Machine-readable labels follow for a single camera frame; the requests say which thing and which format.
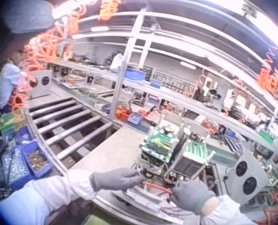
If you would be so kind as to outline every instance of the red wire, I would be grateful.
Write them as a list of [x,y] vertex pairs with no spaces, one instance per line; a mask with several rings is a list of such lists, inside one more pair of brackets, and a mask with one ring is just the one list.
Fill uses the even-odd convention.
[[153,183],[149,183],[149,182],[143,182],[143,184],[144,184],[144,185],[147,185],[147,186],[150,186],[150,187],[154,187],[154,188],[159,189],[159,190],[162,190],[162,191],[165,191],[165,192],[167,192],[167,193],[170,194],[170,195],[173,194],[171,190],[168,190],[168,189],[166,189],[166,188],[164,188],[164,187],[161,187],[161,186],[159,186],[159,185],[156,185],[156,184],[153,184]]

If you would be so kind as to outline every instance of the blue bin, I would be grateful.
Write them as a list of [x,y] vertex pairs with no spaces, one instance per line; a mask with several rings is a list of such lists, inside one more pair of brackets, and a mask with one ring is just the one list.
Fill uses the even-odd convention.
[[145,76],[146,73],[134,69],[127,69],[124,75],[124,77],[135,81],[144,81]]
[[28,142],[32,141],[32,136],[30,134],[30,130],[28,126],[24,126],[17,132],[16,141],[17,144],[27,144]]
[[150,85],[151,85],[152,87],[155,87],[155,88],[161,88],[162,83],[159,82],[159,81],[156,81],[156,80],[151,80],[151,81],[150,81]]
[[226,133],[227,136],[232,137],[232,138],[237,138],[236,133],[233,132],[231,129],[227,129]]
[[110,114],[111,111],[111,104],[106,104],[101,107],[101,111],[105,112],[106,114]]
[[[37,140],[32,140],[28,144],[23,145],[21,147],[21,149],[22,149],[22,153],[24,155],[24,158],[25,158],[25,160],[26,160],[30,170],[34,174],[35,178],[37,178],[37,179],[42,178],[45,174],[47,174],[49,171],[51,171],[52,164],[50,163],[50,161],[48,160],[47,156],[43,152],[42,145],[40,143],[38,143]],[[33,169],[32,166],[31,166],[31,163],[29,161],[29,158],[28,158],[29,154],[33,153],[36,150],[39,150],[41,152],[41,155],[43,157],[45,157],[46,160],[48,161],[47,164],[45,166],[43,166],[40,170]]]
[[138,126],[142,120],[143,120],[143,115],[138,112],[133,112],[128,117],[128,122],[135,124],[136,126]]
[[[24,185],[29,182],[30,180],[33,180],[33,177],[27,167],[27,163],[25,162],[25,159],[24,159],[24,156],[22,155],[21,153],[21,149],[20,148],[16,148],[15,150],[12,150],[12,151],[18,151],[19,154],[21,154],[21,160],[22,160],[22,164],[25,166],[25,169],[26,169],[26,174],[23,176],[23,177],[20,177],[14,181],[9,181],[9,186],[12,188],[13,191],[17,191],[21,188],[24,187]],[[8,182],[8,173],[7,173],[7,169],[5,167],[6,163],[5,163],[5,157],[6,157],[6,154],[9,155],[11,151],[3,154],[2,156],[2,167],[3,167],[3,172],[4,172],[4,177],[5,177],[5,181],[6,183]]]

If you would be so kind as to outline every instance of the electronic component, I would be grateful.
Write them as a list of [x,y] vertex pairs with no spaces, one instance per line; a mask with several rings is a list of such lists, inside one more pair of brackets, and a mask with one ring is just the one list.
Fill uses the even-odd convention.
[[206,143],[187,140],[171,169],[177,174],[177,180],[195,179],[215,154],[215,151],[208,153]]
[[140,148],[145,154],[167,164],[178,142],[177,135],[170,127],[150,127],[148,136],[145,137]]
[[247,203],[269,183],[265,170],[250,151],[246,151],[225,176],[229,196],[239,204]]
[[31,76],[35,79],[35,82],[30,81],[30,86],[32,87],[30,98],[38,98],[51,94],[52,70],[33,71]]

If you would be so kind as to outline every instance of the capacitor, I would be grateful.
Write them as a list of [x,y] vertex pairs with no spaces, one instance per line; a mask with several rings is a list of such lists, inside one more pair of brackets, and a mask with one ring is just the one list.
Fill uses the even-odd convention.
[[147,172],[147,173],[146,173],[146,177],[147,177],[147,178],[151,179],[151,178],[152,178],[152,176],[153,176],[153,174],[152,174],[152,173],[150,173],[150,172]]
[[178,175],[179,180],[184,180],[184,177],[182,175]]

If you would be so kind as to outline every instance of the wire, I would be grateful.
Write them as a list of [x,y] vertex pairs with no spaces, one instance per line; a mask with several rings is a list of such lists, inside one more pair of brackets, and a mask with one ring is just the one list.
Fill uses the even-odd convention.
[[149,183],[149,182],[143,182],[143,184],[147,185],[147,186],[150,186],[150,187],[153,187],[153,188],[157,188],[157,189],[162,190],[162,191],[165,191],[165,192],[167,192],[170,195],[173,194],[171,190],[168,190],[168,189],[166,189],[164,187],[161,187],[159,185],[156,185],[156,184],[153,184],[153,183]]
[[191,215],[193,215],[194,213],[193,212],[191,212],[191,213],[187,213],[187,214],[180,214],[180,213],[171,213],[171,212],[167,212],[164,208],[160,208],[160,210],[163,212],[163,213],[165,213],[165,214],[167,214],[167,215],[169,215],[169,216],[171,216],[171,217],[186,217],[186,216],[191,216]]

